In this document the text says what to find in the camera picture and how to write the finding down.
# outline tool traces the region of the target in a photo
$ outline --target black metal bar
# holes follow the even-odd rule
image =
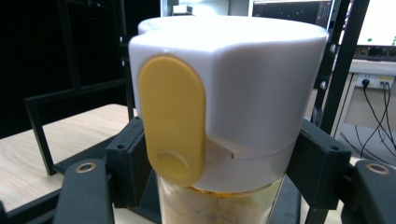
[[[141,119],[132,119],[106,146],[106,161],[120,186],[115,207],[139,206],[151,172]]]
[[[138,207],[130,210],[136,212],[142,217],[145,217],[154,223],[161,224],[161,207],[157,187],[157,175],[154,171],[151,172],[148,183],[146,185],[145,193],[142,201]]]
[[[0,223],[9,224],[6,209],[4,208],[2,202],[0,202]]]
[[[43,158],[44,165],[47,170],[48,175],[54,175],[56,174],[56,171],[54,170],[54,164],[53,160],[50,154],[50,147],[47,142],[46,135],[44,133],[43,129],[43,123],[41,121],[40,115],[38,113],[37,106],[38,105],[43,105],[46,103],[50,103],[53,101],[57,100],[62,100],[66,98],[71,98],[77,95],[82,95],[82,94],[88,94],[92,93],[95,91],[101,91],[101,90],[106,90],[106,89],[111,89],[118,87],[120,85],[124,85],[125,79],[117,79],[117,80],[112,80],[108,81],[105,83],[99,83],[99,84],[93,84],[90,86],[82,87],[80,91],[74,91],[74,90],[67,90],[67,91],[57,91],[49,94],[43,94],[43,95],[38,95],[34,97],[29,97],[25,99],[25,107],[26,111],[30,120],[30,123],[32,125],[33,131],[35,133],[35,139],[37,141],[38,147],[40,149],[41,157]]]
[[[305,224],[324,223],[329,210],[309,208],[306,216]]]
[[[7,213],[9,223],[51,223],[61,190],[57,189]]]
[[[329,87],[329,83],[331,80],[330,77],[332,76],[332,68],[337,55],[340,36],[342,31],[344,30],[349,2],[349,0],[341,0],[338,6],[334,27],[330,29],[332,30],[330,40],[326,46],[320,68],[318,70],[318,77],[314,86],[316,89],[318,89],[318,94],[315,99],[314,111],[312,113],[311,122],[315,123],[318,127],[320,127],[323,119],[322,107],[325,101],[326,91]]]
[[[358,161],[352,175],[355,199],[367,223],[394,223],[396,171],[382,162]]]
[[[128,43],[131,39],[130,36],[120,37],[120,63],[122,64],[122,73],[125,75],[125,91],[126,91],[126,101],[128,105],[128,116],[129,120],[134,117],[134,90],[132,83],[131,65],[129,64],[129,52]]]
[[[64,50],[66,52],[66,59],[71,77],[72,88],[74,91],[79,91],[80,80],[78,76],[78,63],[66,0],[57,0],[56,5],[58,8],[59,19],[61,22],[62,34],[64,37]]]
[[[119,78],[116,80],[111,80],[107,82],[92,84],[89,86],[83,86],[79,91],[66,90],[66,91],[56,91],[47,94],[41,94],[37,96],[32,96],[25,98],[25,102],[34,102],[34,104],[42,105],[78,95],[88,94],[95,91],[103,91],[111,88],[116,88],[118,86],[125,85],[125,78]]]
[[[54,224],[114,223],[104,161],[78,162],[64,177]]]
[[[347,171],[351,150],[304,120],[287,175],[313,209],[336,209],[337,178]]]
[[[126,15],[126,13],[125,13],[125,1],[124,0],[120,0],[118,2],[120,3],[119,7],[117,9],[120,10],[118,15],[120,15],[121,34],[122,35],[128,35],[127,31],[126,31],[126,20],[125,20],[125,18],[126,18],[125,17],[125,15]]]
[[[349,82],[352,82],[353,76],[350,76]],[[355,86],[354,85],[349,85],[346,89],[346,95],[348,95],[351,91],[354,91]],[[344,110],[347,110],[346,105],[341,106],[340,114],[344,112]],[[332,129],[333,135],[332,137],[335,137],[337,134],[337,130],[341,129],[343,126],[343,123],[340,123],[341,116],[338,117],[338,120],[335,120],[334,123],[336,122],[336,125],[334,129]]]
[[[37,104],[35,102],[25,101],[25,106],[27,115],[35,133],[35,140],[38,143],[47,174],[54,175],[56,172],[53,170],[53,160],[50,155],[50,147],[44,133],[43,124],[37,109]]]
[[[102,160],[106,156],[105,148],[108,144],[113,141],[114,136],[107,138],[106,140],[92,146],[85,148],[84,150],[80,151],[79,153],[60,161],[53,165],[53,170],[60,174],[64,174],[71,165],[79,162],[85,161],[87,159],[100,159]]]
[[[350,10],[347,27],[344,32],[341,48],[339,49],[337,61],[332,73],[332,81],[329,87],[328,96],[323,112],[323,120],[320,128],[326,133],[332,132],[332,126],[337,114],[337,108],[340,105],[343,89],[347,81],[347,74],[352,63],[358,38],[361,33],[369,0],[354,1]]]

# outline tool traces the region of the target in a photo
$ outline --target metal screw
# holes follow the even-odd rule
[[[322,81],[322,82],[320,83],[320,88],[323,89],[323,90],[326,90],[326,88],[327,88],[327,82],[326,82],[326,81]]]
[[[82,163],[80,166],[78,166],[76,168],[76,172],[80,173],[80,174],[87,173],[87,172],[95,169],[95,167],[96,167],[96,163],[94,163],[94,162],[85,162],[85,163]]]
[[[366,165],[367,169],[373,171],[374,173],[377,173],[379,175],[388,175],[390,174],[390,170],[380,164],[375,164],[375,163],[369,163]]]
[[[330,150],[338,151],[340,148],[336,146],[329,146],[328,147]]]
[[[331,53],[335,53],[336,50],[337,50],[337,46],[335,44],[331,44],[330,45],[330,52]]]

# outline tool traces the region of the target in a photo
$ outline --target black metal frame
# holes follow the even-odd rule
[[[114,18],[114,24],[119,27],[121,30],[125,30],[120,28],[120,18],[117,18],[117,15],[119,14],[119,10],[121,8],[120,2],[119,1],[109,1],[108,4],[109,6],[103,6],[100,5],[102,3],[94,3],[93,1],[77,1],[77,0],[57,0],[57,9],[59,13],[59,18],[61,22],[61,27],[62,27],[62,33],[64,37],[64,46],[65,46],[65,52],[66,52],[66,59],[68,62],[68,68],[69,68],[69,74],[71,77],[71,83],[72,83],[72,89],[66,90],[66,91],[58,91],[58,92],[53,92],[53,93],[48,93],[48,94],[43,94],[39,96],[34,96],[34,97],[29,97],[25,99],[25,107],[26,111],[29,117],[29,120],[31,122],[33,131],[35,133],[35,139],[38,143],[39,149],[41,156],[43,158],[43,162],[45,164],[47,174],[48,175],[54,175],[57,172],[64,171],[64,169],[70,165],[70,164],[53,164],[53,160],[50,154],[50,147],[47,142],[46,135],[43,130],[43,123],[40,118],[40,114],[38,111],[38,107],[40,105],[64,100],[64,99],[70,99],[70,98],[75,98],[79,97],[82,95],[87,95],[90,93],[98,92],[98,91],[105,91],[113,88],[117,88],[120,86],[125,87],[126,91],[126,100],[127,100],[127,105],[128,105],[128,115],[129,119],[132,119],[134,116],[134,99],[133,99],[133,93],[132,93],[132,81],[130,78],[130,72],[127,70],[123,70],[124,78],[119,78],[115,80],[110,80],[98,84],[92,84],[89,86],[81,86],[80,83],[80,78],[79,78],[79,73],[78,73],[78,63],[77,63],[77,55],[75,51],[75,46],[74,46],[74,40],[72,36],[72,27],[70,24],[70,19],[69,19],[69,13],[68,13],[68,8],[67,8],[67,2],[73,3],[73,4],[82,4],[82,5],[87,5],[87,7],[106,7],[110,10],[115,11],[116,17]]]
[[[389,207],[396,204],[393,194],[396,171],[377,161],[359,161],[353,167],[349,164],[350,155],[349,148],[311,122],[303,122],[287,175],[310,206],[305,223],[324,223],[328,210],[336,209],[339,200],[345,204],[344,223],[394,222],[396,214]],[[155,174],[149,167],[143,123],[139,118],[131,120],[106,147],[106,160],[78,161],[67,169],[61,190],[7,214],[3,208],[0,221],[5,224],[85,223],[84,220],[113,223],[112,203],[161,223]],[[291,203],[277,206],[291,206]]]
[[[345,26],[350,2],[350,0],[340,1],[331,39],[323,56],[315,84],[318,95],[311,121],[328,134],[332,132],[332,126],[341,102],[347,74],[370,0],[354,1]],[[343,31],[343,40],[339,46],[338,43]]]

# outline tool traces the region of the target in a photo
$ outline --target dark background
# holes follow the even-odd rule
[[[104,7],[69,1],[81,86],[124,77],[119,39],[136,35],[139,22],[160,15],[154,0],[102,0]],[[119,4],[125,9],[114,9]],[[56,0],[7,1],[0,7],[0,138],[31,129],[26,97],[72,88]],[[39,106],[43,123],[107,104],[126,105],[123,86]]]

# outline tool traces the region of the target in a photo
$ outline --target clear plastic jar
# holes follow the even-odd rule
[[[263,188],[237,193],[183,188],[158,176],[163,224],[267,223],[282,178]]]

